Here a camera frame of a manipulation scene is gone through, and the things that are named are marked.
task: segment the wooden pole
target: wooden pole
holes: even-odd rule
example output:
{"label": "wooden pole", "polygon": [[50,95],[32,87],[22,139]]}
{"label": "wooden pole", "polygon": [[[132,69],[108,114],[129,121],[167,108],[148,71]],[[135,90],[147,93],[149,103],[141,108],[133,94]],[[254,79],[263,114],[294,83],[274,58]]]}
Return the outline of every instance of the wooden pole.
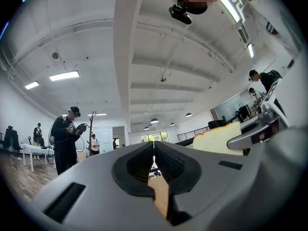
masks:
{"label": "wooden pole", "polygon": [[89,156],[92,156],[91,136],[92,136],[93,115],[94,115],[94,111],[92,112],[92,116],[91,116],[91,118],[90,118]]}

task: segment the bread slice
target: bread slice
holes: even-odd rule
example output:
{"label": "bread slice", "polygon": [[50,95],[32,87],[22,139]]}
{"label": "bread slice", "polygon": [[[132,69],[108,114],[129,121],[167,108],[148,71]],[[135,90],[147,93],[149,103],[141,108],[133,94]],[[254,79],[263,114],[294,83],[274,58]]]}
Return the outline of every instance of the bread slice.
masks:
{"label": "bread slice", "polygon": [[230,139],[241,134],[240,122],[233,122],[224,127],[197,134],[193,140],[193,148],[206,152],[243,155],[243,150],[230,150],[227,147],[227,142]]}

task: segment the black rectangular slot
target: black rectangular slot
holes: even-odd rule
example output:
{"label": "black rectangular slot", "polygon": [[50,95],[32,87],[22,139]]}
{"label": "black rectangular slot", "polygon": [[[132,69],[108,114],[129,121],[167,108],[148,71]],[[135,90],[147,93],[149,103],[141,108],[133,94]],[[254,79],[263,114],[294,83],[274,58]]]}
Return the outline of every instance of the black rectangular slot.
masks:
{"label": "black rectangular slot", "polygon": [[243,166],[242,164],[237,164],[237,163],[228,162],[228,161],[224,161],[224,160],[221,160],[218,164],[225,166],[225,167],[234,168],[236,170],[241,170],[241,168]]}
{"label": "black rectangular slot", "polygon": [[84,185],[72,183],[44,213],[61,223],[85,188]]}

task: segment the black railing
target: black railing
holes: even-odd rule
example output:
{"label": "black railing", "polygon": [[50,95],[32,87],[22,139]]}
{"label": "black railing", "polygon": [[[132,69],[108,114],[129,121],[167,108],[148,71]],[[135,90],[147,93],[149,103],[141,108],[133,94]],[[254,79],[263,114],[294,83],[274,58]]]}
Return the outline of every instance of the black railing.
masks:
{"label": "black railing", "polygon": [[208,130],[210,130],[210,128],[205,127],[205,128],[201,128],[201,129],[198,129],[198,130],[188,132],[188,133],[178,134],[178,139],[179,139],[179,141],[188,140],[188,139],[194,138],[198,133],[202,133],[202,132],[208,131]]}

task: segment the white ceiling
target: white ceiling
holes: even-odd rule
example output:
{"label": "white ceiling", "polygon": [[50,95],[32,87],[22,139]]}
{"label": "white ceiling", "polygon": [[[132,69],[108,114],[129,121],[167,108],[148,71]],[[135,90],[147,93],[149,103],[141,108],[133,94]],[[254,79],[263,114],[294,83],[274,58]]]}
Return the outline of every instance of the white ceiling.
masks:
{"label": "white ceiling", "polygon": [[[179,123],[208,87],[249,60],[234,20],[217,2],[192,25],[173,19],[172,0],[26,0],[0,43],[0,58],[24,95],[53,115],[76,105],[83,114],[125,118],[140,132]],[[52,53],[60,58],[55,60]],[[77,70],[80,77],[51,82]],[[160,82],[164,73],[166,82]],[[37,81],[40,86],[25,90]]]}

